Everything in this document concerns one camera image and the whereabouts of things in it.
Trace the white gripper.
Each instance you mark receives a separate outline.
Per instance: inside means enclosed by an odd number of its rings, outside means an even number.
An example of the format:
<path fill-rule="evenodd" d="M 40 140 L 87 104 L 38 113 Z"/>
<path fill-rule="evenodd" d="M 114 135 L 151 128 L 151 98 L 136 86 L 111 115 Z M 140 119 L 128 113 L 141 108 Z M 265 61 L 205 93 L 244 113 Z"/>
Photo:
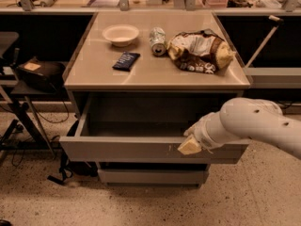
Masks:
<path fill-rule="evenodd" d="M 184 155 L 199 153 L 201 149 L 214 150 L 225 144 L 225 128 L 218 112 L 201 117 L 183 135 L 186 139 L 178 151 Z"/>

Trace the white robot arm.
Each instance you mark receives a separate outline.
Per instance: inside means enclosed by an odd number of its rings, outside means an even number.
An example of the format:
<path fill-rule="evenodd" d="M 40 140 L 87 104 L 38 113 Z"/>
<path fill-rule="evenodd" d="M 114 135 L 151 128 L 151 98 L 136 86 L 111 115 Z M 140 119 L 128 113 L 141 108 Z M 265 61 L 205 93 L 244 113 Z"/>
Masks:
<path fill-rule="evenodd" d="M 285 117 L 280 107 L 261 99 L 234 98 L 218 112 L 201 117 L 184 132 L 182 154 L 211 152 L 241 139 L 264 142 L 301 159 L 301 121 Z"/>

